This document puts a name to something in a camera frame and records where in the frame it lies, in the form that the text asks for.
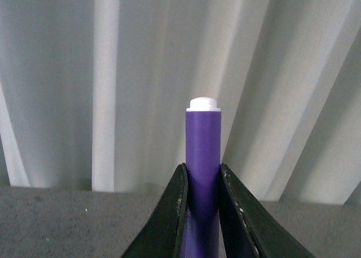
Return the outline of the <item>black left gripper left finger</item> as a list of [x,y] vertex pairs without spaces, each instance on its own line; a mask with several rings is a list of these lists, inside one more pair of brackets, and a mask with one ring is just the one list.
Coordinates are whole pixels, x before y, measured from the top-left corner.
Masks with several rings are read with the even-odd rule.
[[179,257],[188,197],[184,163],[178,165],[150,218],[122,257]]

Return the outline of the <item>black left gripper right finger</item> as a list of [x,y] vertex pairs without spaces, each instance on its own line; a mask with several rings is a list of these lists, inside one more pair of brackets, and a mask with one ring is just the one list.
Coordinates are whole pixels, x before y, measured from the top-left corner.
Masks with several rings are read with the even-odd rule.
[[219,178],[219,217],[227,257],[314,257],[225,164]]

